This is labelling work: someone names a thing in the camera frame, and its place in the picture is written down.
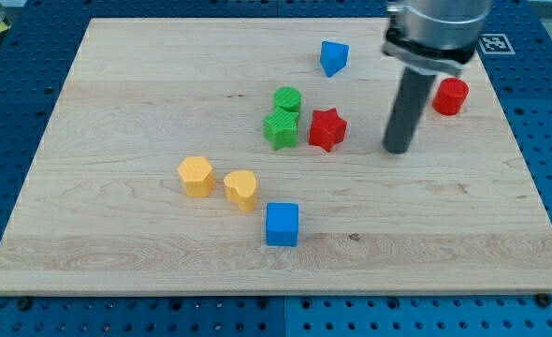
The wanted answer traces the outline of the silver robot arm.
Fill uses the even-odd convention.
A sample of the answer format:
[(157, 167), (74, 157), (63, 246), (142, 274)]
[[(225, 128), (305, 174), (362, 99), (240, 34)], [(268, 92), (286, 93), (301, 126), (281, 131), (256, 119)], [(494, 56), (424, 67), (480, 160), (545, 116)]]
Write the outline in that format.
[(472, 59), (491, 0), (398, 0), (387, 4), (382, 53), (404, 64), (385, 127), (392, 154), (409, 149), (436, 77), (458, 76)]

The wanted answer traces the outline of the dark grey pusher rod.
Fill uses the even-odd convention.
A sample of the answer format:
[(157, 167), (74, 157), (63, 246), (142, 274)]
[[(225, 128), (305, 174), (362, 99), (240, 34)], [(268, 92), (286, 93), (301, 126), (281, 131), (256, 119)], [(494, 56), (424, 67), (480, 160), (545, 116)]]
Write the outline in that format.
[(435, 79), (435, 75), (404, 68), (383, 137), (383, 145), (389, 153), (408, 151)]

